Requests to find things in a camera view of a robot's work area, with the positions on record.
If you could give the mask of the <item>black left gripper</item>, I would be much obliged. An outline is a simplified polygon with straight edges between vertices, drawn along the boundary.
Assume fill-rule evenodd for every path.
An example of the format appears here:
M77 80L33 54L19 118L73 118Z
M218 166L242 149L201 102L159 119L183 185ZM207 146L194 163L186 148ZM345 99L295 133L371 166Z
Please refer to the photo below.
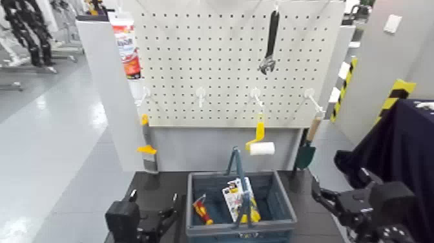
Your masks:
M133 189L129 202L137 200L137 190ZM138 238L140 243L158 243L165 233L164 224L169 224L178 216L178 194L174 193L172 205L159 212L141 211L138 224Z

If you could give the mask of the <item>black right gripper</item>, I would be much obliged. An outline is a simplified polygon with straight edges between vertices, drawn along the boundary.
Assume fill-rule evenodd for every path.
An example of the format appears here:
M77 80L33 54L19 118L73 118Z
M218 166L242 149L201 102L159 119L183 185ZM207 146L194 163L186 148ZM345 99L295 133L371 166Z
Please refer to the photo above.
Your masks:
M359 170L359 180L362 185L376 183L371 172L363 167ZM338 217L343 226L356 227L363 222L366 213L372 211L369 204L369 193L370 190L368 189L356 189L344 191L339 195L336 191L320 187L318 178L312 177L311 195L313 199L324 206L332 215ZM340 215L336 208L337 199L338 208L342 210Z

